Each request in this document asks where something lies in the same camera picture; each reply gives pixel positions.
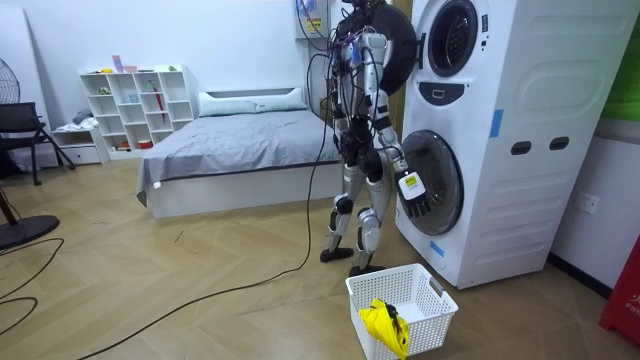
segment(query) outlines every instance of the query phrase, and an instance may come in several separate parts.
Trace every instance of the yellow cloth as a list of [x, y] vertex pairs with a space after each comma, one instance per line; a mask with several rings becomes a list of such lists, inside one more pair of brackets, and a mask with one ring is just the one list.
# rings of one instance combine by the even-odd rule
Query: yellow cloth
[[407, 358], [409, 326], [403, 318], [397, 316], [397, 322], [394, 324], [385, 302], [380, 299], [373, 299], [371, 308], [360, 309], [358, 314], [371, 336], [380, 340], [401, 360]]

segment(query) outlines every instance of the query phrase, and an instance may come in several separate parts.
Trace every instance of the robot leg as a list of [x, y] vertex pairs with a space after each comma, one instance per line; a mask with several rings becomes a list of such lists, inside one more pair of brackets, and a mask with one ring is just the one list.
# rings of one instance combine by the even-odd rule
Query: robot leg
[[340, 248], [342, 237], [347, 232], [349, 220], [353, 212], [353, 203], [357, 199], [365, 176], [357, 166], [344, 166], [343, 189], [344, 193], [333, 199], [333, 210], [329, 222], [329, 247], [320, 254], [320, 261], [346, 259], [353, 255], [353, 249]]
[[358, 259], [356, 266], [349, 272], [349, 276], [367, 274], [378, 270], [383, 270], [383, 266], [371, 265], [371, 258], [378, 248], [380, 242], [380, 227], [389, 201], [391, 200], [391, 187], [385, 182], [384, 166], [379, 154], [370, 154], [369, 159], [380, 159], [373, 161], [375, 166], [369, 167], [367, 177], [367, 190], [371, 199], [371, 208], [364, 208], [358, 212]]

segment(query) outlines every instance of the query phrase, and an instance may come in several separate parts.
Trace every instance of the white pillow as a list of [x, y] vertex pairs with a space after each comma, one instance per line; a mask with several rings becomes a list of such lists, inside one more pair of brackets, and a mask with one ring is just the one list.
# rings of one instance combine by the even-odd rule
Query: white pillow
[[304, 110], [307, 105], [302, 97], [302, 89], [296, 88], [283, 95], [268, 95], [252, 97], [251, 101], [257, 104], [256, 112]]
[[200, 117], [233, 114], [255, 114], [256, 103], [242, 98], [216, 99], [207, 93], [198, 93]]

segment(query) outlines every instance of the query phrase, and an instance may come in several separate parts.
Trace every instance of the stacked washer dryer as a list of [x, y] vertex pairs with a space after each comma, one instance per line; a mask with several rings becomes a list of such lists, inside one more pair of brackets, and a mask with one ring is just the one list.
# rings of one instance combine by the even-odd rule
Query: stacked washer dryer
[[396, 224], [466, 288], [542, 269], [637, 0], [415, 0], [403, 147], [433, 211]]

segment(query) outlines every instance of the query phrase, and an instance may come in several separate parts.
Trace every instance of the white laundry basket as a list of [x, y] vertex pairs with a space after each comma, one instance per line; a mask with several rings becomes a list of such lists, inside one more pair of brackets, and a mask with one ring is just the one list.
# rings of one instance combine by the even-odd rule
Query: white laundry basket
[[346, 283], [351, 321], [367, 360], [397, 359], [383, 343], [369, 335], [358, 315], [358, 309], [370, 307], [373, 299], [395, 306], [398, 315], [407, 321], [409, 356], [442, 346], [451, 318], [458, 311], [451, 296], [420, 264], [354, 276]]

